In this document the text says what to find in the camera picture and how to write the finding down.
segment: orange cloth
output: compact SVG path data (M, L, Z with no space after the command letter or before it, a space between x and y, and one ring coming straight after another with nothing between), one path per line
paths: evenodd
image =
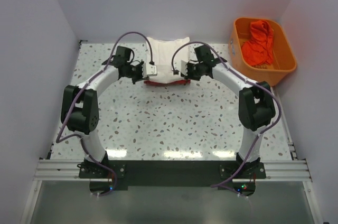
M242 45L244 60L251 66L272 64L274 30L267 21L250 23L251 39Z

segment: orange plastic container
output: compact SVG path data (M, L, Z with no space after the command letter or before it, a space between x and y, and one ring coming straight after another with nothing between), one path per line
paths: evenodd
M248 41L250 36L250 22L265 20L274 30L274 61L271 65L264 65L264 69L250 66L243 58L241 46ZM258 82L266 81L270 86L275 86L288 73L297 67L296 59L286 40L281 26L274 21L256 18L238 18L233 23L233 31L229 40L232 66L248 78Z

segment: floor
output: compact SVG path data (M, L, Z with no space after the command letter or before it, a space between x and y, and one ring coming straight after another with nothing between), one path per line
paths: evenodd
M144 44L121 45L132 48L135 59L146 59ZM211 45L231 60L226 44ZM109 57L112 46L83 44L71 84L93 75ZM195 56L193 48L192 45L191 59ZM99 108L97 130L109 158L232 160L241 145L243 127L238 119L238 99L226 86L209 77L187 86L170 87L150 87L142 82L133 85L124 78L100 96ZM264 135L260 153L263 161L291 160L281 121ZM76 138L52 148L51 159L83 157Z

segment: speckled table surface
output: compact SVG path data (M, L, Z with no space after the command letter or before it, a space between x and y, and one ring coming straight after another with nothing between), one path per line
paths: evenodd
M123 43L146 59L141 43ZM99 68L113 44L83 44L72 85L79 84ZM230 61L225 44L212 44ZM193 59L194 46L190 47ZM232 160L238 151L243 127L238 118L238 99L226 86L209 78L187 86L151 87L121 79L99 97L97 127L110 159L125 160ZM266 132L261 159L291 160L282 122ZM83 159L79 141L71 138L52 147L51 159Z

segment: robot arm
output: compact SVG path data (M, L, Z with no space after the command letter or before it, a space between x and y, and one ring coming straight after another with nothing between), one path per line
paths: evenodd
M200 80L202 76L209 76L224 85L226 85L239 98L239 119L244 126L242 145L237 153L236 159L242 162L247 156L249 149L253 145L257 135L270 124L271 119L275 116L275 107L272 97L265 91L252 86L234 75L235 71L231 65L223 59L227 68L221 63L220 59L215 59L210 49L203 45L195 48L198 59L197 63L183 62L181 64L181 76L185 79ZM257 83L270 91L270 86L266 82ZM262 135L259 136L251 153L246 159L247 163L259 163L259 149Z
M131 78L133 84L135 84L137 81L148 79L149 76L155 76L157 74L155 66L144 63L143 61L139 64L132 65L132 61L129 61L131 53L131 49L119 46L106 70L104 70L104 67L107 61L105 61L102 64L102 68L88 80L77 86L67 86L63 93L61 110L62 122L64 122L76 94L88 84L78 99L78 106L73 108L67 123L67 128L82 136L86 149L98 162L101 162L106 155L106 151L102 147L96 131L99 122L98 97L111 84L122 77Z

